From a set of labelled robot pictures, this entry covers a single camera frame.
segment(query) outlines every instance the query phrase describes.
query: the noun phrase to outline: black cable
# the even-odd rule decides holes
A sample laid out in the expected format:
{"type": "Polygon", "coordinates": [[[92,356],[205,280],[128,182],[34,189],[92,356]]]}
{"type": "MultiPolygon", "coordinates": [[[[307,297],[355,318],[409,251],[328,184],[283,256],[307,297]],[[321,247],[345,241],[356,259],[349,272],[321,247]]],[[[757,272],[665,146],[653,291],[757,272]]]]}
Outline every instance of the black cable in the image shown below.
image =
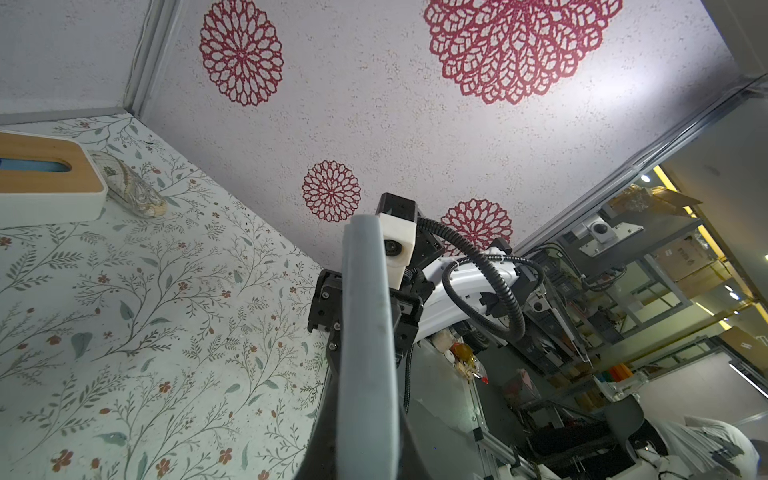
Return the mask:
{"type": "Polygon", "coordinates": [[[565,249],[563,249],[563,247],[558,243],[552,243],[552,242],[543,243],[542,245],[529,251],[527,255],[530,255],[532,253],[537,253],[542,250],[555,250],[556,252],[558,252],[562,256],[563,261],[574,271],[576,276],[579,277],[579,281],[581,282],[581,289],[583,291],[589,290],[591,292],[598,292],[598,293],[604,292],[605,290],[608,290],[609,288],[611,288],[617,282],[617,280],[623,277],[624,274],[627,272],[627,269],[625,267],[621,272],[619,272],[618,274],[615,274],[610,280],[606,280],[605,282],[601,282],[601,283],[587,283],[585,279],[586,278],[585,275],[578,269],[578,267],[576,267],[575,262],[568,255],[568,252],[566,252],[565,249]]]}
{"type": "MultiPolygon", "coordinates": [[[[485,255],[485,258],[487,260],[494,260],[494,261],[507,260],[511,262],[528,265],[532,267],[534,270],[536,270],[536,273],[538,275],[536,287],[538,288],[538,286],[544,282],[544,279],[545,279],[544,269],[541,267],[541,265],[534,262],[533,260],[522,258],[522,257],[508,256],[508,255],[485,255]]],[[[467,263],[470,263],[470,260],[468,257],[464,257],[454,261],[442,271],[442,285],[443,285],[443,288],[445,289],[445,293],[448,294],[448,297],[453,301],[453,303],[455,303],[455,305],[459,309],[461,309],[462,312],[466,313],[467,316],[469,316],[469,318],[483,325],[486,329],[488,329],[494,335],[505,338],[505,331],[508,331],[507,329],[504,329],[503,327],[499,326],[497,323],[493,323],[487,318],[485,318],[485,315],[473,309],[453,289],[453,285],[451,284],[451,273],[453,273],[453,270],[455,270],[456,267],[461,265],[466,265],[467,263]]]]}
{"type": "Polygon", "coordinates": [[[525,334],[525,318],[523,317],[523,312],[517,299],[512,295],[509,285],[507,285],[501,274],[499,274],[498,270],[493,266],[493,263],[486,258],[483,252],[469,243],[467,239],[462,237],[451,227],[424,217],[420,217],[417,220],[417,225],[422,230],[437,235],[450,242],[454,247],[464,253],[468,260],[472,261],[478,267],[478,270],[480,270],[488,283],[491,284],[494,292],[498,295],[499,301],[507,311],[507,315],[509,316],[509,328],[504,328],[503,326],[499,326],[486,319],[484,315],[471,308],[459,295],[457,295],[451,287],[450,278],[445,275],[445,272],[449,270],[449,268],[446,268],[443,272],[442,284],[445,287],[445,292],[449,295],[451,300],[453,300],[453,303],[455,303],[462,312],[466,313],[470,318],[475,319],[494,335],[510,342],[517,342],[520,340],[525,334]]]}
{"type": "Polygon", "coordinates": [[[402,389],[402,409],[408,413],[411,406],[411,361],[413,360],[413,345],[408,349],[406,355],[406,385],[402,389]]]}
{"type": "Polygon", "coordinates": [[[406,271],[402,273],[402,284],[407,285],[413,278],[413,270],[406,268],[406,271]]]}

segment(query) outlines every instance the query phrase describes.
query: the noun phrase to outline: chair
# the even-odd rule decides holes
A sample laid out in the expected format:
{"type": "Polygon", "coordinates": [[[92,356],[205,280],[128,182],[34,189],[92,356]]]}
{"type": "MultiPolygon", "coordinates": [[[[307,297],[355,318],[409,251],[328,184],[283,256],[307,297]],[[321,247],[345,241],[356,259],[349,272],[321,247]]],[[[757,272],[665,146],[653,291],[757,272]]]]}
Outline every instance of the chair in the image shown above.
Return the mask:
{"type": "Polygon", "coordinates": [[[618,402],[608,404],[604,409],[608,428],[614,434],[619,445],[627,451],[633,461],[637,461],[637,453],[629,438],[643,426],[645,414],[640,403],[634,396],[629,395],[618,402]]]}

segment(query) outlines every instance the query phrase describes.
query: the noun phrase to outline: cardboard box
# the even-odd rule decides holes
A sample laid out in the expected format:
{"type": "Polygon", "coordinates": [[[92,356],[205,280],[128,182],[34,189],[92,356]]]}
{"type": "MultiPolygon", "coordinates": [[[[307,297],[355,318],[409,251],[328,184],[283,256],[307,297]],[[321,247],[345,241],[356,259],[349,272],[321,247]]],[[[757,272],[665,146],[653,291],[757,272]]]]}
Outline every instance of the cardboard box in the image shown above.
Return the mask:
{"type": "Polygon", "coordinates": [[[680,290],[683,290],[685,297],[692,299],[702,293],[709,292],[717,288],[724,281],[733,278],[728,269],[719,261],[714,261],[706,267],[696,270],[677,282],[680,290]]]}
{"type": "Polygon", "coordinates": [[[693,235],[673,240],[656,250],[653,255],[661,268],[675,282],[717,259],[712,249],[704,249],[693,235]]]}
{"type": "Polygon", "coordinates": [[[553,376],[547,379],[547,382],[549,382],[549,384],[554,386],[556,389],[562,389],[571,384],[571,381],[565,378],[565,375],[562,373],[555,373],[553,376]]]}
{"type": "Polygon", "coordinates": [[[737,326],[722,332],[720,338],[768,378],[768,346],[737,326]]]}
{"type": "Polygon", "coordinates": [[[643,188],[632,184],[608,202],[617,213],[652,211],[656,214],[679,215],[687,217],[684,207],[698,205],[701,202],[679,192],[664,187],[643,188]]]}

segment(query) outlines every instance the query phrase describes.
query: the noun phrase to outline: green leaf pattern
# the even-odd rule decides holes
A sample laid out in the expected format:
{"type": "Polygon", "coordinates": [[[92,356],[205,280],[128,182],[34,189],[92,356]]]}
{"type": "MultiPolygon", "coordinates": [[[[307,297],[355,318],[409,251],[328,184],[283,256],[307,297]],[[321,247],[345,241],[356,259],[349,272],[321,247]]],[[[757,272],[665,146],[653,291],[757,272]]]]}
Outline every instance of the green leaf pattern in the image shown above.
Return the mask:
{"type": "Polygon", "coordinates": [[[319,266],[129,114],[8,128],[108,152],[170,208],[0,229],[0,468],[53,478],[66,449],[62,478],[291,478],[326,374],[319,266]]]}

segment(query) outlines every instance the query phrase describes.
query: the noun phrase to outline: floral wallpaper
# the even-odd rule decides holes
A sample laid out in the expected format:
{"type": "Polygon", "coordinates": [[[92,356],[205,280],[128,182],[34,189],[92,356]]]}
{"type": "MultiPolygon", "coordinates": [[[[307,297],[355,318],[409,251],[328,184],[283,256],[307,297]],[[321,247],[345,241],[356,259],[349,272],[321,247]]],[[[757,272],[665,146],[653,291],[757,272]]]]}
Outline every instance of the floral wallpaper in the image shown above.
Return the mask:
{"type": "Polygon", "coordinates": [[[518,104],[576,73],[603,43],[622,0],[430,0],[424,11],[442,76],[486,104],[518,104]]]}
{"type": "Polygon", "coordinates": [[[128,114],[12,129],[122,159],[145,220],[0,229],[6,478],[291,478],[326,374],[319,267],[128,114]]]}
{"type": "Polygon", "coordinates": [[[274,25],[253,2],[214,3],[200,30],[200,53],[210,80],[233,103],[258,105],[283,79],[283,46],[274,25]]]}

